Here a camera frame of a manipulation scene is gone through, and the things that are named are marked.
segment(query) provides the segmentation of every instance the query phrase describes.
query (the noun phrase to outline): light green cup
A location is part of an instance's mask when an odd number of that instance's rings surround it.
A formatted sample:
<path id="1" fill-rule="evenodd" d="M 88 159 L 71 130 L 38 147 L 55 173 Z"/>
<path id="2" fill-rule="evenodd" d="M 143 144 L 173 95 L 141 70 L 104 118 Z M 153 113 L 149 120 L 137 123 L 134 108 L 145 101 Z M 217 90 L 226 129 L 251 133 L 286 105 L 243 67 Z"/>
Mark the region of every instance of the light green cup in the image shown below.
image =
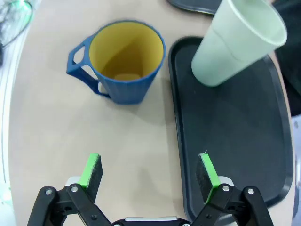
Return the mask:
<path id="1" fill-rule="evenodd" d="M 191 63 L 214 87 L 285 44 L 285 24 L 266 0 L 222 0 Z"/>

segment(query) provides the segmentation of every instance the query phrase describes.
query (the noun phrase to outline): mug rim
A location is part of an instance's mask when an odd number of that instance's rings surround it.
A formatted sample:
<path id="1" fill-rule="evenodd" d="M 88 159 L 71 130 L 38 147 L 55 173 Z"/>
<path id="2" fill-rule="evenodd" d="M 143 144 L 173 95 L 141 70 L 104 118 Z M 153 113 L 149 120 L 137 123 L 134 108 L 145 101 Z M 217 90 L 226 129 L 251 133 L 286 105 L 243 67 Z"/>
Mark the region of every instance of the mug rim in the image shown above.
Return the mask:
<path id="1" fill-rule="evenodd" d="M 136 79 L 136 80 L 129 80 L 129 81 L 121 81 L 121 80 L 115 80 L 115 79 L 111 79 L 109 77 L 106 77 L 105 75 L 101 74 L 100 72 L 98 72 L 92 65 L 91 63 L 91 60 L 90 60 L 90 56 L 89 56 L 89 53 L 90 53 L 90 47 L 91 47 L 91 43 L 94 39 L 94 37 L 99 33 L 101 32 L 104 28 L 108 27 L 108 26 L 111 26 L 113 24 L 118 24 L 118 23 L 124 23 L 124 22 L 134 22 L 134 23 L 138 23 L 138 24 L 142 24 L 142 25 L 145 25 L 149 28 L 151 28 L 161 39 L 161 42 L 162 42 L 162 46 L 163 46 L 163 55 L 162 55 L 162 59 L 160 61 L 160 64 L 156 67 L 156 69 L 154 71 L 152 71 L 151 73 L 149 73 L 147 76 L 145 77 L 142 77 L 140 79 Z M 166 56 L 166 46 L 165 46 L 165 42 L 164 42 L 164 39 L 163 37 L 161 36 L 161 34 L 151 25 L 145 23 L 145 22 L 142 22 L 142 21 L 138 21 L 138 20 L 131 20 L 131 19 L 126 19 L 126 20 L 117 20 L 117 21 L 114 21 L 114 22 L 111 22 L 111 23 L 108 23 L 106 24 L 105 26 L 101 27 L 97 32 L 95 32 L 94 34 L 92 34 L 90 37 L 91 39 L 90 43 L 89 43 L 89 48 L 87 48 L 87 59 L 88 59 L 88 65 L 91 67 L 91 69 L 94 71 L 94 73 L 96 74 L 97 78 L 98 78 L 98 75 L 100 75 L 102 78 L 106 79 L 106 80 L 109 80 L 109 81 L 112 81 L 112 82 L 116 82 L 116 83 L 134 83 L 134 82 L 140 82 L 140 81 L 143 81 L 147 78 L 149 78 L 150 76 L 152 76 L 156 71 L 158 72 L 158 70 L 161 68 L 162 64 L 163 64 L 163 61 L 165 59 L 165 56 Z"/>
<path id="2" fill-rule="evenodd" d="M 281 26 L 282 26 L 282 31 L 284 32 L 284 37 L 281 41 L 273 41 L 271 39 L 266 38 L 264 35 L 262 35 L 260 32 L 257 31 L 257 29 L 254 28 L 254 26 L 252 26 L 247 20 L 246 18 L 241 14 L 240 10 L 236 7 L 236 5 L 234 4 L 233 0 L 227 0 L 227 2 L 229 3 L 231 9 L 233 10 L 233 12 L 235 13 L 235 15 L 241 20 L 241 22 L 247 26 L 248 29 L 250 29 L 250 31 L 255 34 L 256 36 L 258 36 L 260 39 L 264 40 L 266 43 L 269 43 L 273 46 L 283 46 L 286 43 L 287 40 L 287 29 L 286 29 L 286 25 L 281 17 L 281 15 L 278 13 L 278 11 L 275 9 L 275 7 L 266 2 L 266 0 L 259 0 L 260 2 L 262 2 L 263 4 L 267 5 L 268 7 L 270 7 L 273 11 L 273 13 L 278 17 L 279 21 L 281 22 Z"/>

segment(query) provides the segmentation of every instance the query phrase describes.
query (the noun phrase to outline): silver screw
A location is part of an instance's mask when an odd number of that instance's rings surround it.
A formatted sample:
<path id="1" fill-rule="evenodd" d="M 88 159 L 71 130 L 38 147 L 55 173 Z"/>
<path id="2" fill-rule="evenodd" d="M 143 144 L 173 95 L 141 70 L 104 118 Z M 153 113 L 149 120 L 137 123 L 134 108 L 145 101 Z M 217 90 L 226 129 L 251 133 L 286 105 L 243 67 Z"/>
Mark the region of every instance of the silver screw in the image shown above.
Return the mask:
<path id="1" fill-rule="evenodd" d="M 72 192 L 77 192 L 77 190 L 78 190 L 78 188 L 76 186 L 74 186 L 74 187 L 71 188 Z"/>
<path id="2" fill-rule="evenodd" d="M 254 194 L 254 190 L 251 189 L 251 188 L 249 188 L 249 189 L 248 189 L 248 193 L 249 193 L 249 194 Z"/>
<path id="3" fill-rule="evenodd" d="M 50 195 L 52 193 L 52 190 L 48 189 L 45 193 L 46 193 L 46 195 Z"/>
<path id="4" fill-rule="evenodd" d="M 226 186 L 226 185 L 224 185 L 224 186 L 222 187 L 222 189 L 223 189 L 224 191 L 226 191 L 226 192 L 228 192 L 228 191 L 230 190 L 230 188 L 229 188 L 228 186 Z"/>

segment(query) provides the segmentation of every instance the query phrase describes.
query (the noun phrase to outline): blue mug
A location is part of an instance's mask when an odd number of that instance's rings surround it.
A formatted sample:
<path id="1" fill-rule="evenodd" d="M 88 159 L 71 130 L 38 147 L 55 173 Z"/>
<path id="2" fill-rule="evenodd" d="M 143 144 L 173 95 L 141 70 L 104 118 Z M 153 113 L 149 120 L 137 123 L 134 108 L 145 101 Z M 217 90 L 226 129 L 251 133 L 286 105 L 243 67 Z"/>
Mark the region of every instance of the blue mug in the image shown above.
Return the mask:
<path id="1" fill-rule="evenodd" d="M 85 48 L 77 64 L 74 55 Z M 102 27 L 69 53 L 67 74 L 86 83 L 96 94 L 116 104 L 140 103 L 166 54 L 164 40 L 152 26 L 142 22 L 117 21 Z M 98 79 L 81 67 L 88 65 Z M 106 91 L 98 90 L 101 83 Z"/>

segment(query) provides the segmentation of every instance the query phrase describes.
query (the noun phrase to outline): mug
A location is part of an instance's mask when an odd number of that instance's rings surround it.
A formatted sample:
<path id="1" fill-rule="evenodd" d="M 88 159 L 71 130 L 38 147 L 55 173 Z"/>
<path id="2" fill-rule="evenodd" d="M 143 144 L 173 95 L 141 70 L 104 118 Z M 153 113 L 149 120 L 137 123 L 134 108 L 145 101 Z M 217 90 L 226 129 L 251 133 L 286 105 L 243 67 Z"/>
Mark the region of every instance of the mug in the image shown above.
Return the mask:
<path id="1" fill-rule="evenodd" d="M 286 42 L 285 24 L 266 0 L 222 0 L 193 57 L 197 80 L 214 87 Z"/>
<path id="2" fill-rule="evenodd" d="M 74 55 L 82 47 L 84 56 L 77 64 Z M 116 21 L 69 53 L 67 74 L 117 104 L 138 104 L 162 66 L 165 54 L 164 40 L 152 26 L 135 20 Z M 84 65 L 90 66 L 98 79 L 83 70 Z M 99 91 L 99 83 L 108 93 Z"/>

